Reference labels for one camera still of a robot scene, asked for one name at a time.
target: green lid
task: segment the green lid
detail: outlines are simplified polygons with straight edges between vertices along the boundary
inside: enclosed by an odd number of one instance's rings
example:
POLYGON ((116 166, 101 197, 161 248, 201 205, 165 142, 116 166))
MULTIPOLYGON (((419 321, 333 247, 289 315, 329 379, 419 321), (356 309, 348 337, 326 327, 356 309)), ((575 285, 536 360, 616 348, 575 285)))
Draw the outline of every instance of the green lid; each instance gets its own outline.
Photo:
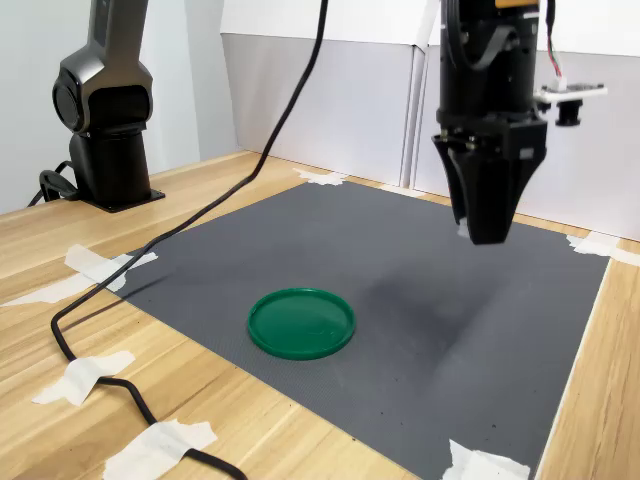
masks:
POLYGON ((353 310, 333 293, 291 288, 262 298, 249 313, 249 334, 276 357, 312 360, 344 347, 356 328, 353 310))

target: red wire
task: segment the red wire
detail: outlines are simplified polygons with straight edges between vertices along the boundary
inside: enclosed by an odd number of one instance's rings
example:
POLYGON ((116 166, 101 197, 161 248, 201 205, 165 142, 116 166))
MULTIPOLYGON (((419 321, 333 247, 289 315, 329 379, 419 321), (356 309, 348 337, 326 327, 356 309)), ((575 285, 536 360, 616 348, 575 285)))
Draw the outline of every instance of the red wire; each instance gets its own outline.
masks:
POLYGON ((556 71, 556 77, 561 77, 562 73, 560 72, 560 67, 556 63, 556 59, 553 58, 553 53, 551 53, 551 39, 547 40, 547 52, 549 53, 549 59, 551 60, 551 64, 556 71))

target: wooden table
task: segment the wooden table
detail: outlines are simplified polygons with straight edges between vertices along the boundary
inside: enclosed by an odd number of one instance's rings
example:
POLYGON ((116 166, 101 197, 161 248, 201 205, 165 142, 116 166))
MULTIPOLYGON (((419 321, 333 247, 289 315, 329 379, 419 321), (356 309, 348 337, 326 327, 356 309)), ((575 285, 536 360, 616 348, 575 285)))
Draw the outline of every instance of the wooden table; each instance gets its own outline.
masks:
MULTIPOLYGON (((0 304, 70 276, 64 257, 75 243, 103 257, 142 246, 227 190, 256 160, 256 154, 241 152, 155 175, 153 188, 167 198, 118 214, 56 201, 1 216, 0 304)), ((269 159, 254 183, 201 222, 306 181, 294 166, 269 159)), ((448 203, 432 195, 421 198, 448 203)), ((517 221, 581 237, 588 233, 529 217, 518 216, 517 221)), ((623 241, 620 247, 640 253, 635 242, 623 241)), ((609 263, 539 478, 640 478, 639 270, 609 263)), ((81 407, 66 401, 31 403, 67 365, 49 322, 72 300, 0 308, 1 478, 101 478, 104 461, 146 428, 128 392, 120 388, 97 386, 81 407)), ((156 417, 209 421, 219 440, 206 451, 237 465, 250 478, 413 478, 110 292, 101 292, 61 326, 78 356, 131 351, 136 360, 121 376, 138 386, 156 417)), ((166 475, 221 477, 191 459, 183 459, 166 475)))

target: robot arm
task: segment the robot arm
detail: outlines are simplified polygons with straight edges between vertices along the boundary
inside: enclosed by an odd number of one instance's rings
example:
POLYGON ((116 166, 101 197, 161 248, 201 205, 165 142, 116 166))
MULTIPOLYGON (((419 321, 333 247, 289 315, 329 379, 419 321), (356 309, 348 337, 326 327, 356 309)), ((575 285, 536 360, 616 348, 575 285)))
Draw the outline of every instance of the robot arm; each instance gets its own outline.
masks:
MULTIPOLYGON (((533 94, 538 0, 442 0, 441 134, 433 137, 447 174, 453 213, 475 244, 505 241, 518 201, 546 156, 547 122, 539 110, 560 107, 560 126, 579 124, 582 98, 602 85, 533 94)), ((555 0, 549 0, 549 54, 555 0)))
POLYGON ((139 61, 146 11, 147 0, 93 0, 87 44, 60 62, 53 87, 73 133, 75 197, 108 212, 164 197, 149 185, 142 140, 153 107, 153 80, 139 61))
MULTIPOLYGON (((141 134, 152 111, 152 78, 138 60, 147 2, 92 0, 87 45, 61 62, 53 89, 73 132, 74 196, 111 212, 164 196, 150 189, 141 134)), ((433 141, 456 222, 466 222, 475 244, 501 243, 546 155, 538 107, 561 102, 560 124, 576 125, 581 98, 594 89, 534 97, 538 0, 441 3, 441 133, 433 141)), ((554 0, 547 13, 551 33, 554 0)), ((549 44, 552 53, 550 36, 549 44)))

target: white tape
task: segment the white tape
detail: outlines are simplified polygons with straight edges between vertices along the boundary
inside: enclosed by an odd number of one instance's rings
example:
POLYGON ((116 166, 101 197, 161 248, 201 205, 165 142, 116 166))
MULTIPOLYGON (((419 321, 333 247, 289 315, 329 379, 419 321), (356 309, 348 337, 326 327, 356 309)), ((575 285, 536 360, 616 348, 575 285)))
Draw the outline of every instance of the white tape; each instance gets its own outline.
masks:
POLYGON ((306 178, 309 181, 307 183, 317 183, 318 185, 342 185, 344 179, 348 177, 346 173, 331 172, 327 174, 311 173, 294 168, 296 172, 300 174, 300 178, 306 178))
POLYGON ((135 360, 131 352, 123 350, 108 357, 87 357, 73 360, 60 380, 45 388, 31 401, 46 404, 66 398, 69 403, 80 406, 100 377, 115 375, 135 360))
POLYGON ((460 219, 460 225, 458 225, 458 235, 462 238, 471 238, 471 234, 469 233, 469 224, 467 223, 467 217, 462 217, 460 219))
POLYGON ((449 440, 452 466, 444 472, 442 480, 527 480, 530 469, 513 460, 468 450, 449 440))
MULTIPOLYGON (((100 283, 113 275, 122 265, 108 258, 103 258, 82 245, 73 245, 67 251, 64 264, 82 273, 85 277, 100 283)), ((107 285, 112 292, 117 292, 124 287, 124 275, 120 275, 107 285)))
POLYGON ((618 248, 618 242, 620 241, 618 237, 591 232, 586 238, 567 235, 567 240, 569 240, 569 244, 574 247, 574 251, 577 253, 611 257, 619 262, 640 267, 640 255, 618 248))
POLYGON ((109 458, 103 480, 154 480, 175 467, 187 450, 202 450, 218 439, 208 422, 158 422, 109 458))
POLYGON ((418 190, 409 190, 408 188, 396 187, 395 185, 383 185, 380 187, 380 190, 384 190, 385 192, 398 193, 400 195, 404 195, 405 197, 413 198, 418 198, 424 195, 424 192, 419 192, 418 190))
MULTIPOLYGON (((143 255, 140 260, 134 263, 131 268, 139 267, 140 265, 149 263, 157 258, 158 256, 155 253, 147 253, 146 255, 143 255)), ((36 290, 35 292, 31 292, 27 295, 23 295, 20 298, 11 300, 10 302, 0 305, 0 307, 10 307, 13 305, 24 305, 27 303, 36 302, 58 303, 60 300, 64 300, 65 298, 71 297, 73 295, 77 295, 83 290, 86 290, 92 285, 95 285, 96 280, 99 280, 100 278, 107 278, 110 274, 104 276, 106 273, 108 273, 109 271, 111 271, 111 273, 115 272, 130 259, 131 256, 125 254, 120 255, 113 260, 108 260, 87 250, 80 245, 74 245, 67 252, 65 264, 67 264, 71 268, 79 270, 81 273, 77 273, 69 278, 65 278, 64 280, 36 290)), ((117 280, 111 282, 108 288, 112 291, 116 291, 118 288, 124 285, 124 283, 124 276, 120 276, 117 280)))

